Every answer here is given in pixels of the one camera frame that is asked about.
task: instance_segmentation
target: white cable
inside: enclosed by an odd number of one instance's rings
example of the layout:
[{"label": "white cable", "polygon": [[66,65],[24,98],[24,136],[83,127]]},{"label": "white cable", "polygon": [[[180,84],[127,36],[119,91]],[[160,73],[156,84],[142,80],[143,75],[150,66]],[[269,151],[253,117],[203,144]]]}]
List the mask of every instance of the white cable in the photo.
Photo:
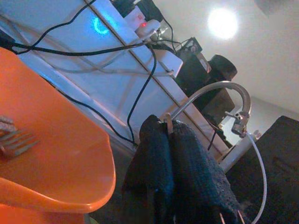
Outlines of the white cable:
[{"label": "white cable", "polygon": [[[35,30],[34,28],[32,27],[29,27],[25,24],[22,24],[22,23],[19,23],[18,21],[15,21],[15,20],[12,20],[12,19],[8,19],[2,15],[0,15],[0,18],[3,19],[3,20],[6,20],[7,23],[10,23],[11,26],[14,28],[14,30],[20,35],[20,37],[22,38],[22,40],[26,43],[26,44],[29,44],[29,41],[25,38],[25,36],[23,34],[21,34],[21,32],[19,30],[17,30],[16,27],[14,27],[14,24],[23,28],[23,29],[27,29],[31,32],[35,32],[37,34],[40,34],[41,33],[37,30]],[[141,38],[138,38],[137,40],[133,41],[132,43],[138,43],[140,41],[143,41],[143,40],[146,40],[146,39],[149,39],[153,34],[155,33],[154,30],[151,30],[146,36],[144,37],[141,37]],[[63,46],[59,41],[57,40],[54,40],[52,37],[49,38],[50,36],[46,36],[45,39],[47,40],[50,40],[51,42],[54,42],[56,45],[64,48],[64,49],[67,49],[68,51],[71,52],[71,50],[66,47],[66,46]],[[52,63],[48,62],[43,56],[42,54],[40,54],[39,52],[36,52],[46,63],[48,63],[50,66],[52,66],[54,69],[56,70],[60,70],[60,71],[63,71],[63,72],[67,72],[67,73],[88,73],[88,72],[92,72],[92,71],[96,71],[96,70],[99,70],[100,72],[103,72],[103,73],[108,73],[108,74],[111,74],[111,73],[121,73],[121,74],[142,74],[142,75],[148,75],[148,72],[142,72],[142,71],[138,71],[138,70],[123,70],[123,69],[104,69],[106,66],[110,65],[111,63],[113,63],[116,59],[118,59],[121,55],[124,55],[126,52],[128,52],[129,50],[123,50],[121,52],[116,52],[114,55],[112,55],[109,59],[107,59],[104,63],[102,63],[101,65],[97,65],[97,64],[94,64],[92,63],[91,61],[89,61],[88,59],[86,59],[85,57],[81,56],[81,57],[78,57],[80,58],[82,61],[84,61],[85,63],[87,63],[88,65],[92,66],[93,68],[91,69],[86,69],[86,70],[68,70],[68,69],[64,69],[64,68],[60,68],[56,65],[53,65]],[[171,71],[166,71],[166,72],[155,72],[154,76],[156,77],[171,77],[173,75],[174,71],[171,70]]]},{"label": "white cable", "polygon": [[249,140],[251,141],[251,143],[253,145],[254,150],[256,151],[256,155],[257,155],[258,160],[260,162],[261,169],[262,169],[262,174],[263,174],[263,201],[262,201],[262,204],[261,204],[261,208],[260,208],[258,214],[256,215],[256,218],[252,222],[252,224],[256,224],[258,222],[258,220],[260,219],[260,217],[263,213],[263,210],[265,208],[265,205],[266,205],[266,200],[267,200],[267,176],[266,176],[265,166],[263,164],[263,160],[262,160],[260,152],[258,151],[256,143],[253,141],[253,139],[252,139],[252,137],[249,133],[247,133],[246,135],[248,136]]}]

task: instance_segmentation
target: white wall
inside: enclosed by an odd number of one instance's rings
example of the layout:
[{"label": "white wall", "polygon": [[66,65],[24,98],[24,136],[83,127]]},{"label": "white wall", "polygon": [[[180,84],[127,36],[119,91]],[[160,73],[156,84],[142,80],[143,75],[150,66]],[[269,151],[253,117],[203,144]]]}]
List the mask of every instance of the white wall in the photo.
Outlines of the white wall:
[{"label": "white wall", "polygon": [[[234,82],[251,96],[299,113],[299,1],[266,16],[252,0],[154,0],[172,25],[177,40],[195,36],[210,60],[228,58],[238,69]],[[208,28],[214,8],[234,11],[238,31],[222,40]]]},{"label": "white wall", "polygon": [[[299,120],[298,113],[291,112],[255,97],[251,98],[251,103],[251,116],[247,125],[247,130],[249,132],[259,130],[260,133],[264,134],[273,125],[273,123],[283,115],[295,120]],[[225,122],[223,125],[223,131],[227,137],[227,140],[234,145],[240,138],[231,132],[233,123],[234,119],[229,119],[227,122]]]}]

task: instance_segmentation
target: blue light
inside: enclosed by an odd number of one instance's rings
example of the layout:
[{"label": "blue light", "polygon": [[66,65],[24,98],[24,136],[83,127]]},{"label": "blue light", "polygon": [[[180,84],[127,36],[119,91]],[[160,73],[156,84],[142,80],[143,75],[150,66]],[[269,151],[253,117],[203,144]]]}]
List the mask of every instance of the blue light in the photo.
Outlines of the blue light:
[{"label": "blue light", "polygon": [[109,32],[105,25],[100,22],[99,18],[94,18],[93,27],[94,30],[97,31],[97,33],[102,35],[107,34]]}]

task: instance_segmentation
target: white device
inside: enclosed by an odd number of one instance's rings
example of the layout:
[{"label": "white device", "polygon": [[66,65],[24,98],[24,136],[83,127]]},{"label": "white device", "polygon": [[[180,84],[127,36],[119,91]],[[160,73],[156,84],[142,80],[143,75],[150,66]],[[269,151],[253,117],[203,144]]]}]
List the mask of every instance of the white device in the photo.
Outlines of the white device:
[{"label": "white device", "polygon": [[139,28],[136,30],[137,35],[141,38],[148,35],[150,32],[157,31],[160,28],[161,24],[157,20],[150,20],[148,22],[142,23]]}]

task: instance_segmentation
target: dark knit fabric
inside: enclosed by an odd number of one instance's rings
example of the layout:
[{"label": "dark knit fabric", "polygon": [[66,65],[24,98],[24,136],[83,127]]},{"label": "dark knit fabric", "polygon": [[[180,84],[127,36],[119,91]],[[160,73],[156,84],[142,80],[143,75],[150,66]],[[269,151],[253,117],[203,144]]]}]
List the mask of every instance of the dark knit fabric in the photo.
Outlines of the dark knit fabric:
[{"label": "dark knit fabric", "polygon": [[178,224],[216,224],[221,212],[236,224],[240,205],[216,160],[199,143],[193,130],[173,121],[170,144],[176,184]]},{"label": "dark knit fabric", "polygon": [[149,116],[141,126],[140,140],[122,187],[127,216],[122,223],[171,223],[174,181],[166,125]]}]

